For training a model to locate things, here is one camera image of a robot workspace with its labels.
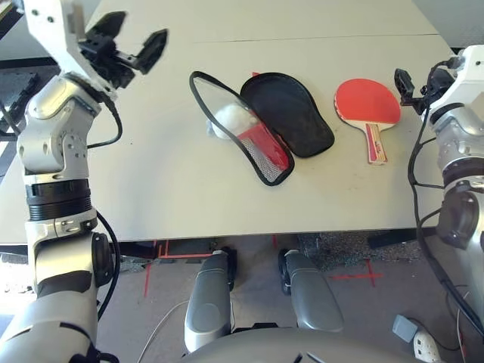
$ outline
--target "white table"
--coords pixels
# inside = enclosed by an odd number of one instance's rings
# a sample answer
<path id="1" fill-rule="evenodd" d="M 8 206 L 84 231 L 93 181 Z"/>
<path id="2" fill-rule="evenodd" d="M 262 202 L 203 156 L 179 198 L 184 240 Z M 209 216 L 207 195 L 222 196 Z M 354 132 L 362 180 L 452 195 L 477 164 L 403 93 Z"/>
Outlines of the white table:
<path id="1" fill-rule="evenodd" d="M 255 30 L 233 26 L 228 36 L 222 31 L 198 32 L 190 27 L 190 22 L 203 22 L 197 14 L 205 18 L 210 15 L 209 4 L 224 2 L 204 3 L 207 8 L 195 6 L 188 20 L 177 18 L 178 22 L 171 23 L 169 15 L 178 16 L 183 10 L 174 2 L 160 6 L 159 11 L 145 8 L 142 23 L 136 20 L 142 10 L 136 10 L 132 2 L 116 3 L 116 8 L 131 11 L 130 20 L 135 19 L 141 28 L 126 23 L 120 36 L 122 50 L 132 48 L 127 50 L 135 53 L 135 41 L 144 40 L 154 30 L 155 22 L 172 31 L 166 53 L 151 73 L 138 76 L 128 89 L 119 92 L 116 104 L 125 128 L 122 139 L 89 153 L 93 204 L 109 220 L 118 238 L 414 227 L 406 165 L 420 128 L 419 117 L 410 107 L 403 108 L 400 123 L 383 133 L 388 164 L 370 166 L 363 133 L 342 123 L 333 106 L 334 92 L 346 79 L 376 79 L 397 95 L 392 82 L 396 67 L 406 69 L 419 86 L 424 84 L 429 68 L 450 55 L 440 36 L 426 33 L 435 30 L 413 4 L 374 0 L 381 5 L 399 6 L 392 12 L 396 14 L 392 21 L 376 25 L 375 19 L 369 23 L 361 20 L 360 15 L 366 17 L 371 11 L 361 14 L 365 7 L 359 2 L 338 2 L 354 5 L 352 23 L 359 23 L 361 33 L 371 36 L 356 36 L 358 30 L 349 22 L 342 22 L 340 33 L 334 30 L 334 22 L 327 28 L 328 22 L 341 18 L 343 11 L 343 6 L 328 2 L 332 12 L 324 8 L 327 11 L 321 16 L 326 21 L 321 27 L 291 23 L 292 31 L 299 32 L 295 39 L 273 38 L 274 30 L 268 24 L 274 15 L 267 17 L 260 28 L 265 40 L 234 42 L 230 39 L 251 39 Z M 288 8 L 294 6 L 291 11 L 298 9 L 294 5 L 297 2 L 283 3 L 288 3 Z M 314 20 L 308 3 L 301 2 L 304 14 L 300 17 Z M 320 2 L 311 3 L 323 11 L 322 5 L 316 6 Z M 252 14 L 267 15 L 269 10 L 266 2 L 257 2 L 259 6 L 256 2 L 234 4 L 244 6 L 246 11 L 254 9 Z M 111 5 L 105 2 L 98 10 L 106 11 Z M 218 13 L 220 16 L 222 9 L 218 8 Z M 207 22 L 213 25 L 215 18 Z M 405 34 L 407 23 L 417 30 Z M 182 29 L 183 24 L 185 34 L 177 34 L 175 30 Z M 279 26 L 280 38 L 291 38 L 283 24 L 277 25 L 277 20 L 274 24 Z M 326 31 L 332 35 L 323 36 Z M 188 87 L 193 70 L 207 72 L 235 90 L 253 71 L 282 72 L 297 78 L 312 93 L 321 115 L 334 131 L 334 146 L 316 157 L 296 158 L 295 169 L 286 181 L 277 187 L 265 186 L 234 144 L 206 136 L 205 117 Z M 115 131 L 111 115 L 105 110 L 95 120 L 89 141 L 110 138 Z M 442 183 L 436 157 L 435 145 L 426 147 L 419 156 L 416 174 L 422 182 Z M 0 242 L 4 244 L 25 242 L 23 222 L 27 211 L 21 173 L 19 160 L 15 160 L 0 185 Z M 420 195 L 422 213 L 434 210 L 442 201 L 441 191 L 422 190 Z"/>

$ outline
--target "mesh paddle case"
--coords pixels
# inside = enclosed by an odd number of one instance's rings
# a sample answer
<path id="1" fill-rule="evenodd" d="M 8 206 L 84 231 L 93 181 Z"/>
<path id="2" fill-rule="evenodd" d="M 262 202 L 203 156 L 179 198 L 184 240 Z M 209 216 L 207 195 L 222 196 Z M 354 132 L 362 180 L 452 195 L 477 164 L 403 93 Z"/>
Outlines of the mesh paddle case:
<path id="1" fill-rule="evenodd" d="M 219 80 L 193 72 L 190 89 L 219 138 L 232 140 L 266 185 L 279 185 L 294 169 L 294 159 L 280 138 L 247 102 Z"/>

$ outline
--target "white cable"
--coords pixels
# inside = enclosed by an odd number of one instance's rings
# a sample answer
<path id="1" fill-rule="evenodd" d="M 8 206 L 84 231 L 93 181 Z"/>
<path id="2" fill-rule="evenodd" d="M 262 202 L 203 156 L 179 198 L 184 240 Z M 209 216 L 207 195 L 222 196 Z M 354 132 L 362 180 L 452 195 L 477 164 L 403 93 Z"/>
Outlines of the white cable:
<path id="1" fill-rule="evenodd" d="M 230 310 L 232 311 L 232 322 L 231 322 L 231 330 L 232 333 L 235 330 L 235 314 L 234 314 L 234 303 L 230 300 Z"/>
<path id="2" fill-rule="evenodd" d="M 186 304 L 188 303 L 188 301 L 190 300 L 185 300 L 185 301 L 182 301 L 182 302 L 179 302 L 178 304 L 176 304 L 175 306 L 173 306 L 166 314 L 165 316 L 163 316 L 163 318 L 160 320 L 160 322 L 158 323 L 158 325 L 154 328 L 153 332 L 151 333 L 150 337 L 148 338 L 146 344 L 144 344 L 144 347 L 143 347 L 143 350 L 141 351 L 141 354 L 139 355 L 139 358 L 137 360 L 138 363 L 141 363 L 141 360 L 143 359 L 144 357 L 144 354 L 146 353 L 146 351 L 148 350 L 148 348 L 150 347 L 150 344 L 153 342 L 154 338 L 157 336 L 158 334 L 158 331 L 160 329 L 160 327 L 162 326 L 162 324 L 166 321 L 166 319 L 169 318 L 169 316 L 180 306 L 182 306 L 183 304 Z"/>
<path id="3" fill-rule="evenodd" d="M 466 299 L 467 295 L 469 295 L 469 291 L 467 291 L 464 294 L 464 300 Z M 461 316 L 461 309 L 457 310 L 457 317 L 456 317 L 456 322 L 455 326 L 457 327 L 457 340 L 459 341 L 459 348 L 461 349 L 461 355 L 462 355 L 462 362 L 466 363 L 466 357 L 464 356 L 464 351 L 462 350 L 462 339 L 461 339 L 461 331 L 459 329 L 459 317 Z"/>

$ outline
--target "floor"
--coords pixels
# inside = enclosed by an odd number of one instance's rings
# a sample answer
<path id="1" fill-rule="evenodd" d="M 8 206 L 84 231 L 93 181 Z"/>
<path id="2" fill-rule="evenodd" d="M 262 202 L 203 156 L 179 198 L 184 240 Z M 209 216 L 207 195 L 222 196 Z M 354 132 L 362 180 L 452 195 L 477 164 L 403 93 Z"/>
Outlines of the floor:
<path id="1" fill-rule="evenodd" d="M 295 236 L 278 238 L 279 247 L 297 247 Z M 239 252 L 239 273 L 231 294 L 236 327 L 254 322 L 274 321 L 279 326 L 295 326 L 290 297 L 279 285 L 277 250 L 270 236 L 228 237 L 219 246 L 229 245 Z M 453 263 L 452 252 L 441 244 L 436 254 L 445 263 L 456 283 L 462 277 Z M 147 297 L 146 272 L 121 275 L 119 286 L 102 318 L 98 348 L 116 354 L 120 361 L 136 361 L 144 342 L 157 322 L 176 303 L 189 298 L 200 265 L 178 261 L 152 265 Z M 412 346 L 392 333 L 396 314 L 417 318 L 443 344 L 456 346 L 455 321 L 445 307 L 445 293 L 425 261 L 372 262 L 373 272 L 383 274 L 373 287 L 368 279 L 334 280 L 330 276 L 368 273 L 361 264 L 337 268 L 326 273 L 345 318 L 344 335 L 362 342 L 412 354 Z M 183 321 L 186 306 L 176 310 L 166 322 L 143 362 L 176 361 L 185 353 Z M 469 324 L 461 321 L 467 344 L 467 362 L 482 362 L 484 346 Z M 461 362 L 459 352 L 440 349 L 448 363 Z"/>

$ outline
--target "red tape marking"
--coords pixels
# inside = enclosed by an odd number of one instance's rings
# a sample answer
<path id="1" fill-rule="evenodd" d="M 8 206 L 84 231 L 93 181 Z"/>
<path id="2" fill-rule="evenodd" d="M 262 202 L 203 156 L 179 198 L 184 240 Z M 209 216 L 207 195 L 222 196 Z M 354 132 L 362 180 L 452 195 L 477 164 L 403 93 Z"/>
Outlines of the red tape marking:
<path id="1" fill-rule="evenodd" d="M 146 266 L 146 278 L 144 279 L 144 297 L 148 296 L 148 286 L 150 284 L 151 264 Z"/>
<path id="2" fill-rule="evenodd" d="M 337 275 L 328 277 L 332 280 L 349 280 L 350 278 L 382 278 L 383 274 Z"/>
<path id="3" fill-rule="evenodd" d="M 368 267 L 368 273 L 370 275 L 372 275 L 373 274 L 373 269 L 371 268 L 370 259 L 367 259 L 366 260 L 366 266 Z M 371 280 L 371 286 L 375 287 L 375 279 L 373 277 L 371 277 L 370 280 Z"/>

